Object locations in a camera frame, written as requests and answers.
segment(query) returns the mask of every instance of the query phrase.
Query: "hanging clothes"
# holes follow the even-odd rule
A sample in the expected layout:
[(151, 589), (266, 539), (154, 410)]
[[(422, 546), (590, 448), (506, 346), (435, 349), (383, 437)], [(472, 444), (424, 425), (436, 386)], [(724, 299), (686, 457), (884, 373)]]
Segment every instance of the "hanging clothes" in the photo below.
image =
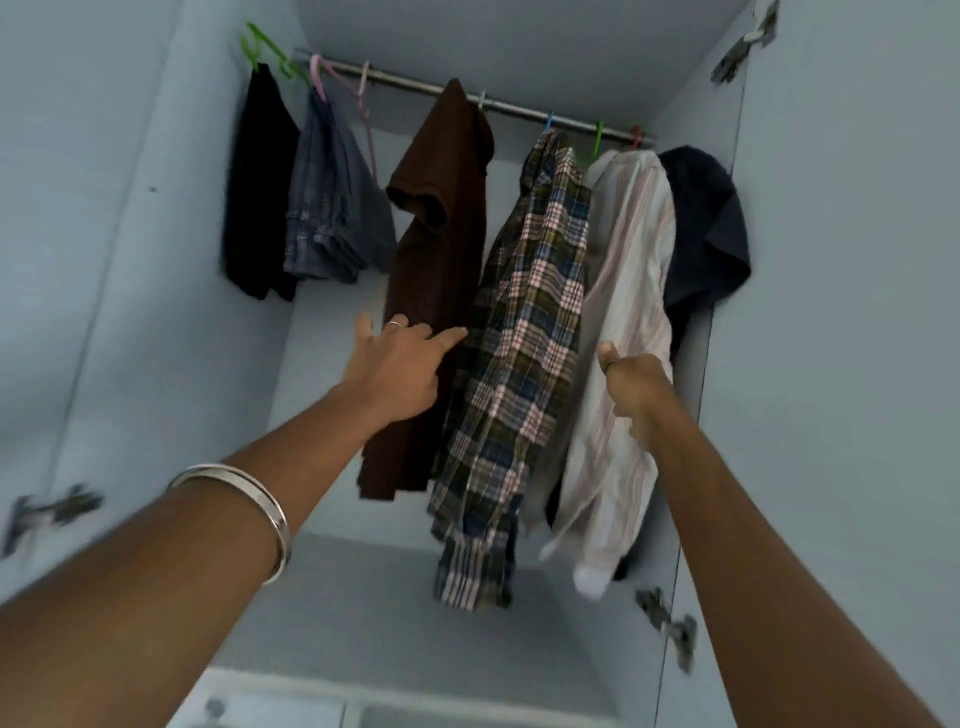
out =
[[(493, 134), (460, 82), (447, 84), (394, 172), (387, 194), (414, 214), (396, 251), (384, 322), (397, 313), (434, 331), (466, 326), (487, 237), (487, 165)], [(437, 401), (377, 433), (363, 451), (360, 497), (425, 491), (450, 402), (457, 353), (437, 371)]]
[(371, 265), (386, 273), (396, 250), (394, 215), (333, 99), (309, 94), (287, 214), (284, 270), (300, 279), (355, 283)]
[[(605, 152), (584, 174), (584, 185), (592, 190), (600, 181), (616, 150)], [(537, 460), (537, 466), (530, 473), (520, 509), (520, 517), (528, 531), (536, 530), (543, 521), (544, 514), (549, 525), (553, 525), (560, 503), (560, 489), (566, 466), (566, 452), (573, 436), (573, 427), (577, 423), (577, 413), (584, 398), (587, 377), (596, 366), (596, 351), (600, 344), (600, 328), (603, 326), (613, 285), (620, 270), (623, 257), (624, 235), (601, 234), (601, 223), (616, 217), (615, 196), (594, 196), (590, 201), (588, 218), (587, 251), (584, 255), (584, 312), (581, 316), (580, 341), (577, 351), (577, 367), (573, 384), (564, 401), (557, 424), (553, 428), (543, 452)]]
[(590, 200), (581, 182), (566, 137), (542, 135), (484, 269), (428, 505), (444, 542), (434, 596), (450, 606), (509, 603), (523, 489), (576, 366)]
[(580, 352), (587, 383), (566, 458), (554, 538), (541, 556), (552, 554), (564, 539), (573, 539), (577, 591), (599, 599), (636, 538), (657, 465), (630, 436), (630, 422), (613, 415), (606, 378), (596, 364), (595, 342), (612, 341), (625, 356), (651, 353), (672, 378), (663, 291), (676, 218), (666, 172), (653, 152), (610, 159), (593, 188), (593, 206), (590, 235), (611, 242), (592, 292), (609, 295), (610, 303), (599, 335), (583, 334), (594, 348)]
[(261, 301), (274, 289), (292, 301), (297, 279), (283, 271), (287, 192), (300, 130), (270, 67), (251, 73), (227, 182), (222, 260), (240, 289)]
[(720, 162), (680, 147), (660, 155), (660, 163), (677, 208), (677, 245), (663, 294), (675, 355), (690, 315), (725, 299), (750, 277), (750, 252), (740, 198)]

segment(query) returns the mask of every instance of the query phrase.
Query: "brown shirt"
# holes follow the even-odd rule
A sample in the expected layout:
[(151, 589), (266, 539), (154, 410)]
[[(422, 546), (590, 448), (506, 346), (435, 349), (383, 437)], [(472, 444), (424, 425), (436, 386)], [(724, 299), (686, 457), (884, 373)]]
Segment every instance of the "brown shirt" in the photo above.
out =
[[(384, 322), (402, 313), (411, 325), (426, 323), (435, 332), (468, 325), (487, 237), (492, 157), (490, 125), (454, 79), (387, 187), (394, 204), (415, 218), (396, 249)], [(456, 369), (450, 354), (437, 372), (436, 404), (367, 443), (357, 480), (360, 497), (393, 500), (396, 491), (426, 490)]]

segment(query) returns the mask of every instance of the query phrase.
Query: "pink hanger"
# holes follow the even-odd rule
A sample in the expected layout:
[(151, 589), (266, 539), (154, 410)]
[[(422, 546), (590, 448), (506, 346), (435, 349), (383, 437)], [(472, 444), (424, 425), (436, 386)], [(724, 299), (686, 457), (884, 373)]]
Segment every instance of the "pink hanger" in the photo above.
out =
[(367, 72), (370, 70), (370, 62), (367, 61), (363, 64), (363, 73), (360, 74), (360, 86), (359, 88), (353, 88), (349, 81), (344, 79), (339, 73), (337, 73), (333, 66), (330, 65), (330, 61), (327, 61), (320, 54), (314, 54), (310, 57), (310, 76), (313, 79), (313, 86), (317, 89), (317, 93), (320, 94), (320, 98), (326, 103), (326, 93), (324, 92), (324, 84), (320, 80), (320, 68), (318, 66), (322, 65), (324, 70), (329, 73), (333, 78), (339, 81), (343, 86), (349, 91), (357, 100), (357, 110), (360, 113), (360, 118), (363, 119), (364, 127), (367, 129), (367, 147), (370, 149), (370, 168), (373, 172), (373, 181), (376, 180), (376, 156), (373, 154), (373, 134), (370, 131), (370, 110), (365, 109), (363, 105), (363, 94), (367, 90)]

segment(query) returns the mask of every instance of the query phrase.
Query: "cabinet hinge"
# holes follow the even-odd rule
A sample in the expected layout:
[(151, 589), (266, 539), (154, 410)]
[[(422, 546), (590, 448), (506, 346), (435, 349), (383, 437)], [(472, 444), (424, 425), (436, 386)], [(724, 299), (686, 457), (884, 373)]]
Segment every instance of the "cabinet hinge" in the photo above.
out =
[(636, 603), (650, 623), (677, 648), (677, 665), (685, 673), (693, 671), (693, 650), (697, 646), (697, 620), (686, 615), (673, 621), (670, 610), (663, 603), (663, 589), (657, 587), (636, 593)]
[(733, 44), (723, 60), (717, 63), (710, 74), (715, 84), (728, 84), (736, 78), (743, 61), (750, 55), (750, 49), (758, 43), (766, 48), (777, 38), (777, 20), (780, 17), (780, 0), (774, 0), (755, 31), (748, 33)]
[(29, 496), (19, 497), (13, 502), (0, 559), (13, 556), (20, 540), (29, 531), (44, 525), (67, 525), (80, 516), (97, 510), (103, 504), (104, 497), (87, 490), (83, 483), (73, 486), (60, 500), (42, 505), (31, 503)]

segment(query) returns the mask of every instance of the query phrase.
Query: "plaid shirt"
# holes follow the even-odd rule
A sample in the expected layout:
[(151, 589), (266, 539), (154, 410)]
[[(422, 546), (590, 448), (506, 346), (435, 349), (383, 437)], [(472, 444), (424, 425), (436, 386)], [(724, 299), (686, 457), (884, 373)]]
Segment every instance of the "plaid shirt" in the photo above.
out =
[(565, 136), (541, 136), (480, 281), (434, 463), (444, 604), (509, 604), (523, 488), (576, 366), (589, 197)]

